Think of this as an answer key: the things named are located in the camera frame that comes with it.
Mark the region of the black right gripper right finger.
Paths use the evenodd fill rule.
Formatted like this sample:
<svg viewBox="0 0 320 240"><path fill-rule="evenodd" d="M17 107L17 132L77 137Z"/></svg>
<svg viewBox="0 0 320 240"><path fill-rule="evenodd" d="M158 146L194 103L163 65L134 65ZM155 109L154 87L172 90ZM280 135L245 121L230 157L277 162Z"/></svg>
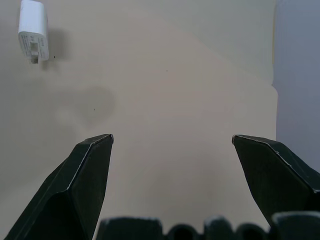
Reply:
<svg viewBox="0 0 320 240"><path fill-rule="evenodd" d="M283 143L234 135L250 193L268 223L281 212L319 211L320 174Z"/></svg>

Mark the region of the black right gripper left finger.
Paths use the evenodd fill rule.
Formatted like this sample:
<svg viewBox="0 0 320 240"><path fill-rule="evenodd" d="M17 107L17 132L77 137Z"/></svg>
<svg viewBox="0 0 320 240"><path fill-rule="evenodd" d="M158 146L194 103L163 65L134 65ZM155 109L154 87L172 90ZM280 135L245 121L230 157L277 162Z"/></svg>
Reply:
<svg viewBox="0 0 320 240"><path fill-rule="evenodd" d="M91 240L105 199L114 137L78 143L44 180L7 240Z"/></svg>

